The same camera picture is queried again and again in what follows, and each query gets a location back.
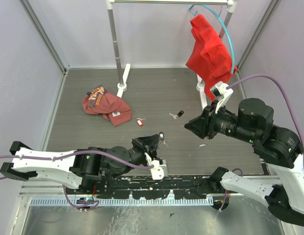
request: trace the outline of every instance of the black object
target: black object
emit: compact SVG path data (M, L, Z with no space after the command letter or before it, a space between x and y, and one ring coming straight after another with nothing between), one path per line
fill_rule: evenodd
M221 107L218 101L206 106L202 114L185 124L185 128L199 138L212 139L222 133L253 144L254 153L266 163L293 168L296 155L303 151L299 137L293 131L273 125L274 110L256 98L244 99L238 116Z
M178 114L177 114L177 117L181 117L181 115L183 115L184 111L181 110Z
M216 210L219 210L219 209L225 210L229 205L229 199L225 200L225 203L224 203L223 207L221 208L222 203L223 203L222 201L217 201L217 202L214 201L212 207Z
M0 168L0 173L2 173L3 176L8 179L20 181L27 181L30 177L36 177L38 175L35 171L30 171L27 173L15 171L12 169L13 166L13 163L3 163Z
M163 132L160 132L160 133L159 133L159 136L160 136L160 140L164 140L164 139L165 139L164 133L163 133Z
M31 149L20 141L14 141L10 146L9 152L12 155L15 155L16 152L20 150L20 148ZM5 176L7 179L20 180L20 181L27 181L29 180L29 178L36 177L38 175L35 171L30 171L27 173L15 171L12 169L13 166L14 166L13 163L3 163L0 168L0 173L3 176Z
M89 202L94 202L93 197L81 197L77 200L78 205L83 205L83 204L86 204ZM85 206L85 207L79 207L77 209L80 210L80 209L90 209L90 208L91 208L91 205Z
M269 211L278 219L304 227L304 214L294 211L288 201L287 193L283 186L274 185L273 191L265 200L269 204Z
M226 168L218 167L213 174L209 177L209 185L215 191L224 190L220 181L222 180L223 175L228 172Z
M225 189L213 189L209 178L204 175L173 175L162 180L153 180L151 176L138 175L119 178L103 176L95 181L96 197L101 199L150 199L166 198L173 190L175 199L205 199L208 193L224 193ZM69 195L81 194L78 190L66 188Z
M10 149L9 149L9 152L12 154L12 155L15 155L16 152L18 152L20 150L20 148L27 148L27 149L31 149L32 148L29 148L28 146L26 146L24 143L20 142L20 141L14 141L11 146L10 146Z

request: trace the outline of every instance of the white bracket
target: white bracket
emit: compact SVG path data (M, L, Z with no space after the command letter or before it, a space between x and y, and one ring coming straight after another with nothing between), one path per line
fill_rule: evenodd
M294 168L289 169L268 164L281 180L288 195L289 205L295 211L304 214L304 156L300 154L294 161Z
M201 107L202 110L207 106L207 101L206 101L206 95L204 93L204 84L201 84L202 78L197 75L197 90L200 93L200 101L201 101Z
M69 168L74 165L76 156L56 161L53 160L54 157L61 157L70 153L74 153L74 151L58 153L20 148L20 150L16 152L16 155L20 156L20 158L13 160L14 166L12 169L24 173L36 171L38 175L31 179L52 181L71 189L77 189L79 185L81 185L82 178L69 171ZM22 156L43 157L50 158L51 160L24 159Z
M127 79L128 79L129 71L130 71L130 64L126 64L124 74L123 74L124 84L121 85L120 83L118 83L118 85L117 85L117 88L118 88L117 96L119 98L122 98L123 93L127 90Z
M226 105L227 101L229 100L230 96L233 94L233 89L227 89L228 84L223 82L216 83L210 91L216 96L217 100L219 101L216 105L215 113L219 111L219 109Z
M246 179L242 176L236 175L229 171L222 176L221 185L223 188L229 191L235 191L252 198L266 207L269 206L265 200L265 196L268 196L273 191L272 185L263 184L258 181Z
M168 176L167 165L165 160L163 160L163 164L160 164L159 160L152 161L152 158L147 153L145 154L148 165L154 165L154 167L150 169L152 179L161 180L165 176Z
M228 5L228 12L229 13L234 13L238 1L239 0L233 0L233 5L232 6Z
M106 8L108 10L112 10L113 9L113 5L112 5L113 3L115 3L114 0L106 0Z

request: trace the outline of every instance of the red cloth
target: red cloth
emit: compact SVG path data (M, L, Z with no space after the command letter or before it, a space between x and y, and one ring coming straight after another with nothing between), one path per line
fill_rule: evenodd
M88 114L103 114L103 117L118 126L131 119L131 109L127 103L105 91L101 97L100 103L96 104L95 99L89 100L89 95L86 95L82 101L83 109Z
M205 94L214 100L215 96L210 88L219 81L227 83L237 67L233 74L230 73L231 57L219 35L203 15L196 16L190 23L196 43L186 66L202 78L205 82Z

